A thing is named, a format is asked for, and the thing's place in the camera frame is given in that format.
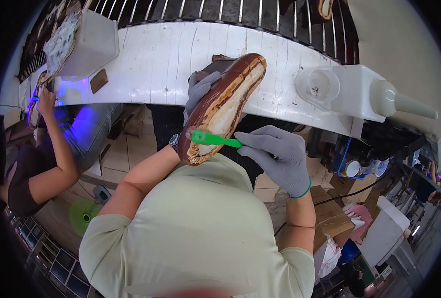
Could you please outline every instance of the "fluorescent light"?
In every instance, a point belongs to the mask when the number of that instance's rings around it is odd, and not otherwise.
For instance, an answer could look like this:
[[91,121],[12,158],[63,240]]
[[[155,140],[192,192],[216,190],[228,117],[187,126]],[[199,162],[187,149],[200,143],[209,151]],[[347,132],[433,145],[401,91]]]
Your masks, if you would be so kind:
[[418,230],[420,229],[420,225],[416,227],[416,229],[414,230],[413,234],[411,234],[412,236],[416,235],[416,233],[418,232]]

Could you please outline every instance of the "pink paper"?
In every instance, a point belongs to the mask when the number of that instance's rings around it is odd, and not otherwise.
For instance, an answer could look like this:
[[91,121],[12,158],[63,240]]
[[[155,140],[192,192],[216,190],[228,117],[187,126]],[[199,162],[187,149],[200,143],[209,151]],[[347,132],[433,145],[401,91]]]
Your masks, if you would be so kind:
[[365,207],[364,205],[355,205],[349,210],[345,211],[345,214],[348,215],[352,212],[361,216],[361,220],[363,220],[365,224],[359,227],[358,229],[356,229],[355,231],[353,231],[353,233],[351,233],[350,235],[350,239],[358,244],[362,244],[363,241],[361,240],[360,237],[363,234],[363,232],[368,228],[368,226],[371,224],[373,218],[371,217],[371,214],[368,212],[368,208]]

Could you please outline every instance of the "green toothbrush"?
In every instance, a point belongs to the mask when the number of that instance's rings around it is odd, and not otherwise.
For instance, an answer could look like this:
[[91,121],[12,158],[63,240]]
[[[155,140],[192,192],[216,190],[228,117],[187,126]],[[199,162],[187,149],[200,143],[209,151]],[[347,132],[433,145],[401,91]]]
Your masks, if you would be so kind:
[[235,148],[242,147],[242,143],[236,139],[224,139],[219,135],[208,134],[198,129],[192,131],[191,141],[202,145],[227,145]]

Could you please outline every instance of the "light green shirt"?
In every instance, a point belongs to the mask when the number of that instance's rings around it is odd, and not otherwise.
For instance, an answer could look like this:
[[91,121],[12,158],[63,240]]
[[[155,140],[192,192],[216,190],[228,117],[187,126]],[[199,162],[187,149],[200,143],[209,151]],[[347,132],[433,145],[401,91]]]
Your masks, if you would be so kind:
[[254,286],[249,298],[309,298],[314,283],[313,256],[298,247],[278,251],[247,172],[221,154],[176,167],[132,221],[95,217],[79,256],[106,298],[129,297],[123,288],[130,285],[193,279]]

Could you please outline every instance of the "green fan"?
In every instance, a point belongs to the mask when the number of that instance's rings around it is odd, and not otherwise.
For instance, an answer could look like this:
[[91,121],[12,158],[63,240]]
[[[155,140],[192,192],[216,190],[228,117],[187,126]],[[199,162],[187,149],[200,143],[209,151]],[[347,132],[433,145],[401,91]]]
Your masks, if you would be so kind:
[[70,206],[70,224],[73,230],[83,236],[91,219],[98,215],[101,207],[87,199],[77,199]]

